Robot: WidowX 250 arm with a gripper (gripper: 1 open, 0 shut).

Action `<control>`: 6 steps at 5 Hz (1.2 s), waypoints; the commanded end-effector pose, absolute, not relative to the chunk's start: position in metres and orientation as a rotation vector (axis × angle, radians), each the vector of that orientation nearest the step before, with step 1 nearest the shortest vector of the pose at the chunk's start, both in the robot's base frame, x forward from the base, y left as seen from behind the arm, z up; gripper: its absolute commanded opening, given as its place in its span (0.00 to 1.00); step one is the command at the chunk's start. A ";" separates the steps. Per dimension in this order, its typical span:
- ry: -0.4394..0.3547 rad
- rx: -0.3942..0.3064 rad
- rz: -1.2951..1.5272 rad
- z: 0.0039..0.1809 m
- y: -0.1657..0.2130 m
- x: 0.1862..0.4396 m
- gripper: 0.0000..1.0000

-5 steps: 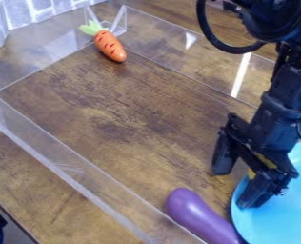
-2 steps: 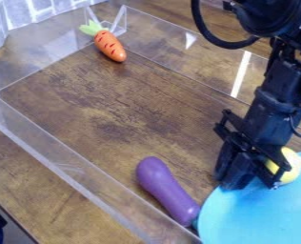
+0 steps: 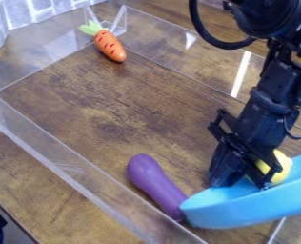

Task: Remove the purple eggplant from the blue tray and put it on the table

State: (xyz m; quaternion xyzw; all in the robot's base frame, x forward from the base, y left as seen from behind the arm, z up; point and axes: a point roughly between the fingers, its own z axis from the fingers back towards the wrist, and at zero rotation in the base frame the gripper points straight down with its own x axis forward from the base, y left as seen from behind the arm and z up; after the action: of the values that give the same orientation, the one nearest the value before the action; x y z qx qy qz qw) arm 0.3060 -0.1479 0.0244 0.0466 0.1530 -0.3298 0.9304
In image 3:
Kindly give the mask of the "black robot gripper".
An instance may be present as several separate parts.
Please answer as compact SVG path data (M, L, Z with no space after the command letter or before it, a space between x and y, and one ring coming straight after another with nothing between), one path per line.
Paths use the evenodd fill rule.
M259 189L284 181L274 150L287 136L284 123L294 123L299 114L288 101L290 98L278 103L263 91L252 89L238 117L218 110L207 126L219 142L208 166L214 187L232 186L244 174Z

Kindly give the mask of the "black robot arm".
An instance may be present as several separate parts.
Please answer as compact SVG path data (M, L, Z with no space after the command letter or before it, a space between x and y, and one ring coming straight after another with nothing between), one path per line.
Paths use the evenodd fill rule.
M248 38L228 49L267 41L259 82L250 99L234 116L218 111L208 130L218 140L210 162L208 179L215 187L228 187L248 176L264 188L283 170L274 150L288 137L301 115L301 0L231 0L235 22Z

